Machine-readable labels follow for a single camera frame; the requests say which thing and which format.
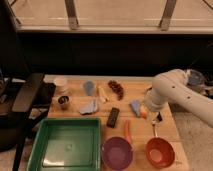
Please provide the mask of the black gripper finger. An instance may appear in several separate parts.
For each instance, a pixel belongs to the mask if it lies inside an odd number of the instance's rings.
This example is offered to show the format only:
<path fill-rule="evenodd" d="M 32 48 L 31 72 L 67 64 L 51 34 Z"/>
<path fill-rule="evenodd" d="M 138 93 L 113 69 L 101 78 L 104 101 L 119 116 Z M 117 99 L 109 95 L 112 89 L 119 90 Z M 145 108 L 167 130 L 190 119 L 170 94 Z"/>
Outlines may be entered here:
<path fill-rule="evenodd" d="M 160 112 L 158 112 L 158 115 L 157 115 L 157 117 L 156 117 L 156 120 L 157 120 L 157 122 L 161 122 L 161 121 L 163 121 L 163 118 L 162 118 L 162 116 L 161 116 L 161 113 L 160 113 Z"/>

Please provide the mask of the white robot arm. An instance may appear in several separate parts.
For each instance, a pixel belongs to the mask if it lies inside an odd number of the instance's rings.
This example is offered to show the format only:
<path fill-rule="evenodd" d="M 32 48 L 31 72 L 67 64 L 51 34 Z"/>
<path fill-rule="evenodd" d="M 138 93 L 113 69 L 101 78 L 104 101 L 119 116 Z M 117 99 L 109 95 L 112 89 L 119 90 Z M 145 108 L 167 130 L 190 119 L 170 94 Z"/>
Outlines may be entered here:
<path fill-rule="evenodd" d="M 144 97 L 144 105 L 150 112 L 159 112 L 172 100 L 213 128 L 213 100 L 189 89 L 187 81 L 188 75 L 181 69 L 156 75 L 152 89 Z"/>

